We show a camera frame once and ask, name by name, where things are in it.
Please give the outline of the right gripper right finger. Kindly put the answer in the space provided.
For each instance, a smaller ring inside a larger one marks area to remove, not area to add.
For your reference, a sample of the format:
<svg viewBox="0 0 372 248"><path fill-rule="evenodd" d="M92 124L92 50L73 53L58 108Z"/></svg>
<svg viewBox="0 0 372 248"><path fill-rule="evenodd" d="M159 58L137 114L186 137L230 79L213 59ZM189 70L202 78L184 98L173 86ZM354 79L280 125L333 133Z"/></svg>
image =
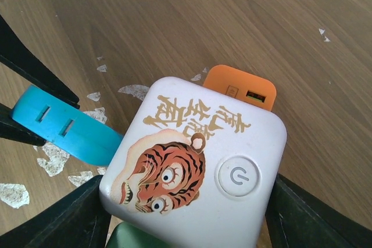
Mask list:
<svg viewBox="0 0 372 248"><path fill-rule="evenodd" d="M371 247L371 230L322 202L281 174L266 223L273 247Z"/></svg>

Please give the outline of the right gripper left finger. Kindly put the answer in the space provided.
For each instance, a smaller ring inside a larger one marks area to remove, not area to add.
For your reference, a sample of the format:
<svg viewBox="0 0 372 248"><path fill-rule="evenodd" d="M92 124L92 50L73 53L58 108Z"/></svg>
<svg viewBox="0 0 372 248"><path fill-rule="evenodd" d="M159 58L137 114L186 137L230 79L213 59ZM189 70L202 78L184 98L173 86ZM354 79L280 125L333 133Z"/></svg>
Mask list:
<svg viewBox="0 0 372 248"><path fill-rule="evenodd" d="M105 247L111 215L96 175L32 219L1 235L1 247Z"/></svg>

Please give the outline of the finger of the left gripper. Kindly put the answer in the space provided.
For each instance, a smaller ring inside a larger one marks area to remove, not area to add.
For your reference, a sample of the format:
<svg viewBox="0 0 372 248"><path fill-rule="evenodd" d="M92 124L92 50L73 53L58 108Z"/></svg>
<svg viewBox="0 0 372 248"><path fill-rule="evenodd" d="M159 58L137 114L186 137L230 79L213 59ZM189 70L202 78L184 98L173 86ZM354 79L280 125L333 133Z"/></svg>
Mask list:
<svg viewBox="0 0 372 248"><path fill-rule="evenodd" d="M15 122L10 117L11 109L1 104L1 138L26 143L34 146L43 146L47 142L44 138L33 133L26 127Z"/></svg>
<svg viewBox="0 0 372 248"><path fill-rule="evenodd" d="M68 105L80 107L78 96L26 48L4 18L1 18L1 63Z"/></svg>

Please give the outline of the green usb charger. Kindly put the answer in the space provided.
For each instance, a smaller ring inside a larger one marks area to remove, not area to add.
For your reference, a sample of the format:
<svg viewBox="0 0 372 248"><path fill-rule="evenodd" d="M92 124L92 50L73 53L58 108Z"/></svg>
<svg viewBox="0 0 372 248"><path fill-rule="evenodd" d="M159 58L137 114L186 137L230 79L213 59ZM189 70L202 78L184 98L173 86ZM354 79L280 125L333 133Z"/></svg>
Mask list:
<svg viewBox="0 0 372 248"><path fill-rule="evenodd" d="M113 230L106 247L167 248L171 246L126 222L121 222Z"/></svg>

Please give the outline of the blue plug adapter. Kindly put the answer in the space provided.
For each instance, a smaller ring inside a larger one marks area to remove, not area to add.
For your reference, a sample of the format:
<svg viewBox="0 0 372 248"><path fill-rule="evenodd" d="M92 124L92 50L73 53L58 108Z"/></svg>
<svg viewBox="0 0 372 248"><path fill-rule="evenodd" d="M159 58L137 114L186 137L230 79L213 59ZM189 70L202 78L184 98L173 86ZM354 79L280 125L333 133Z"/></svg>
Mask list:
<svg viewBox="0 0 372 248"><path fill-rule="evenodd" d="M79 160L110 164L123 136L107 125L31 85L11 112L15 122Z"/></svg>

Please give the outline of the white tiger charger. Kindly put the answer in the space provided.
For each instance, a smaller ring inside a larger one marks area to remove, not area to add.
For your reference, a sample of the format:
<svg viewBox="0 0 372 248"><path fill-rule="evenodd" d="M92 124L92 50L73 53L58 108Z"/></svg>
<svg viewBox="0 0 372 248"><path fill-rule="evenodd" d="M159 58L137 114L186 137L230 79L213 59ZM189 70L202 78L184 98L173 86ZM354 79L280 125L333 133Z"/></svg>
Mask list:
<svg viewBox="0 0 372 248"><path fill-rule="evenodd" d="M171 247L255 247L286 141L274 113L164 77L107 167L101 202Z"/></svg>

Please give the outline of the orange power strip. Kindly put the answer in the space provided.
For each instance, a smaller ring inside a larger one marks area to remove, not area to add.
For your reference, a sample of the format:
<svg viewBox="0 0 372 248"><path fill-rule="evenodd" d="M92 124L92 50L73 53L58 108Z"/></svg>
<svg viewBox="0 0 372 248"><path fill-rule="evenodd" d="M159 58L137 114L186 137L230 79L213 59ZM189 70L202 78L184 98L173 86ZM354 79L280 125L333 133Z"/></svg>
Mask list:
<svg viewBox="0 0 372 248"><path fill-rule="evenodd" d="M210 69L203 86L267 111L277 96L271 81L223 64Z"/></svg>

